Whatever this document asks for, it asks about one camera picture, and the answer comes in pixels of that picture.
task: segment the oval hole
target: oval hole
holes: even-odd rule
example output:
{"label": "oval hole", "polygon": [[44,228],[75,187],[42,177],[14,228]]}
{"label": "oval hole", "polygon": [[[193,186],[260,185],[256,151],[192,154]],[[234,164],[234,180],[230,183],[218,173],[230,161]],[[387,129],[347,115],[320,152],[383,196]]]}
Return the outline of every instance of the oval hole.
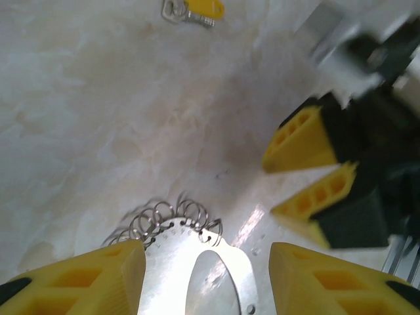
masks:
{"label": "oval hole", "polygon": [[293,134],[295,131],[296,131],[296,126],[295,126],[294,124],[292,124],[292,125],[289,127],[289,134]]}
{"label": "oval hole", "polygon": [[302,114],[299,117],[299,123],[303,125],[309,119],[309,114]]}
{"label": "oval hole", "polygon": [[213,251],[202,253],[188,285],[185,314],[239,313],[235,286],[224,263]]}
{"label": "oval hole", "polygon": [[280,207],[279,212],[283,213],[283,214],[286,214],[286,213],[289,212],[289,210],[290,210],[289,205],[287,203],[285,203]]}
{"label": "oval hole", "polygon": [[284,135],[284,133],[282,133],[280,136],[277,137],[276,139],[276,144],[282,144],[282,142],[286,139],[286,136]]}
{"label": "oval hole", "polygon": [[324,187],[321,186],[315,188],[315,200],[318,205],[323,203],[327,199],[327,197],[327,190]]}
{"label": "oval hole", "polygon": [[170,16],[173,12],[173,2],[172,1],[168,1],[165,7],[165,14],[167,16]]}
{"label": "oval hole", "polygon": [[296,202],[296,206],[299,213],[305,213],[310,210],[312,202],[310,201],[309,195],[300,197]]}
{"label": "oval hole", "polygon": [[333,194],[338,194],[346,186],[346,180],[344,176],[339,175],[333,178],[331,182],[329,182],[329,185],[331,186]]}

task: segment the metal plate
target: metal plate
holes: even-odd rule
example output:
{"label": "metal plate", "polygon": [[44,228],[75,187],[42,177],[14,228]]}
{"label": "metal plate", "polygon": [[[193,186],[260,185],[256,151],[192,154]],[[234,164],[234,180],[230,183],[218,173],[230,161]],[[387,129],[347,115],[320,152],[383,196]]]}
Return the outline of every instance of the metal plate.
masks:
{"label": "metal plate", "polygon": [[382,271],[420,289],[420,245],[413,238],[396,237]]}
{"label": "metal plate", "polygon": [[259,311],[257,284],[247,255],[218,239],[218,234],[204,230],[199,235],[183,225],[183,221],[184,218],[176,218],[165,222],[174,226],[156,236],[155,243],[147,248],[138,314],[185,315],[191,274],[198,257],[206,251],[214,251],[229,271],[238,294],[240,314],[263,314]]}

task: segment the yellow key handle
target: yellow key handle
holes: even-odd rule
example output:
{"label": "yellow key handle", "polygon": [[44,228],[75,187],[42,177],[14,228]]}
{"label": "yellow key handle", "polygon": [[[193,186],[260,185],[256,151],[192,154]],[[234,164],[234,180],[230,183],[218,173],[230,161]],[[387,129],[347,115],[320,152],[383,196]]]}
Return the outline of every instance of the yellow key handle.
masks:
{"label": "yellow key handle", "polygon": [[188,10],[212,18],[220,20],[224,16],[224,5],[217,0],[187,0]]}

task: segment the silver metal part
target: silver metal part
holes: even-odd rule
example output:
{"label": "silver metal part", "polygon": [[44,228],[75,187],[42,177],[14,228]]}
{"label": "silver metal part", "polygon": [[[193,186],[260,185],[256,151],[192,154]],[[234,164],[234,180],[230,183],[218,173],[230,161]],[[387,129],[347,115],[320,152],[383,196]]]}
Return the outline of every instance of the silver metal part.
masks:
{"label": "silver metal part", "polygon": [[[321,3],[296,32],[298,46],[318,68],[331,76],[347,96],[360,96],[381,84],[378,73],[363,72],[347,56],[341,45],[359,33],[374,35],[380,41],[394,33],[410,16],[419,14],[414,0],[387,3],[377,10],[355,14],[332,3]],[[383,59],[384,51],[371,57],[373,64]]]}
{"label": "silver metal part", "polygon": [[382,271],[404,279],[420,289],[420,244],[411,237],[398,236]]}
{"label": "silver metal part", "polygon": [[186,8],[184,2],[176,3],[173,0],[164,0],[162,8],[162,17],[171,23],[181,23],[182,16],[185,14]]}
{"label": "silver metal part", "polygon": [[215,21],[211,18],[187,11],[184,17],[185,22],[193,22],[204,26],[205,28],[212,28],[215,25]]}
{"label": "silver metal part", "polygon": [[240,314],[263,314],[259,310],[257,284],[251,262],[237,247],[228,245],[220,234],[198,232],[184,218],[156,237],[146,252],[146,275],[138,314],[185,315],[188,284],[197,258],[214,251],[225,264],[238,294]]}
{"label": "silver metal part", "polygon": [[413,73],[407,73],[394,84],[395,93],[410,105],[418,118],[420,118],[420,81],[413,76]]}
{"label": "silver metal part", "polygon": [[383,64],[387,56],[388,56],[387,50],[385,48],[380,47],[378,49],[375,49],[371,53],[371,55],[367,59],[367,62],[369,63],[370,67],[375,69]]}
{"label": "silver metal part", "polygon": [[188,3],[184,1],[164,0],[162,17],[175,24],[181,22],[197,23],[205,28],[212,28],[215,25],[213,19],[188,10]]}
{"label": "silver metal part", "polygon": [[142,240],[147,249],[155,242],[156,236],[172,228],[167,221],[173,218],[184,219],[195,232],[217,230],[218,236],[222,236],[222,221],[210,220],[209,212],[202,204],[181,194],[175,207],[163,199],[151,199],[145,205],[137,207],[123,218],[120,227],[106,238],[102,246],[134,239]]}

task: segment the hole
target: hole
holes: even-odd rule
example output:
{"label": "hole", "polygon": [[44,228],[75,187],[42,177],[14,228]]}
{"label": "hole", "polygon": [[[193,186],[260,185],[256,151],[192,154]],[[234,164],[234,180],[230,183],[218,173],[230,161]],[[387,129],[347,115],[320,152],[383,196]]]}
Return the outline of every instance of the hole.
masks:
{"label": "hole", "polygon": [[52,283],[52,287],[90,287],[102,272],[99,268],[80,268],[67,271]]}
{"label": "hole", "polygon": [[280,136],[276,139],[276,144],[282,144],[282,142],[286,139],[286,135],[282,133]]}
{"label": "hole", "polygon": [[292,134],[296,131],[296,126],[293,124],[289,127],[289,134]]}
{"label": "hole", "polygon": [[256,309],[255,309],[254,304],[248,305],[248,307],[247,307],[247,313],[248,314],[253,315],[253,314],[255,314],[255,311],[256,311]]}
{"label": "hole", "polygon": [[173,12],[173,2],[172,1],[168,1],[167,2],[167,6],[165,7],[165,14],[167,16],[170,16]]}
{"label": "hole", "polygon": [[288,213],[289,212],[289,206],[288,206],[288,204],[282,205],[282,207],[280,208],[279,211],[280,211],[280,213],[284,213],[284,214]]}
{"label": "hole", "polygon": [[37,297],[16,315],[65,315],[77,299],[69,297]]}
{"label": "hole", "polygon": [[308,119],[309,119],[309,114],[303,114],[299,117],[299,123],[301,125],[303,125]]}
{"label": "hole", "polygon": [[397,315],[401,314],[379,299],[349,299],[338,301],[348,315]]}
{"label": "hole", "polygon": [[[172,267],[174,272],[179,272],[178,268],[175,265]],[[200,303],[197,303],[197,299],[203,296],[211,296],[211,298],[201,299]],[[205,251],[198,256],[191,272],[186,301],[183,303],[186,305],[183,314],[247,315],[248,304],[242,306],[243,312],[241,312],[234,282],[224,263],[214,251]]]}
{"label": "hole", "polygon": [[314,276],[327,290],[361,290],[366,287],[347,271],[316,271]]}
{"label": "hole", "polygon": [[331,186],[331,190],[333,194],[338,194],[346,186],[346,181],[345,181],[344,176],[339,175],[333,178],[333,180],[329,182],[329,185]]}
{"label": "hole", "polygon": [[317,204],[323,203],[327,197],[327,190],[324,187],[315,188],[315,200]]}
{"label": "hole", "polygon": [[122,249],[116,249],[115,251],[110,251],[109,253],[105,253],[104,256],[113,257],[118,256]]}
{"label": "hole", "polygon": [[303,196],[297,201],[297,210],[300,213],[307,212],[312,206],[309,196]]}
{"label": "hole", "polygon": [[293,256],[299,259],[310,259],[310,256],[304,253],[301,253],[300,251],[292,251],[291,252]]}

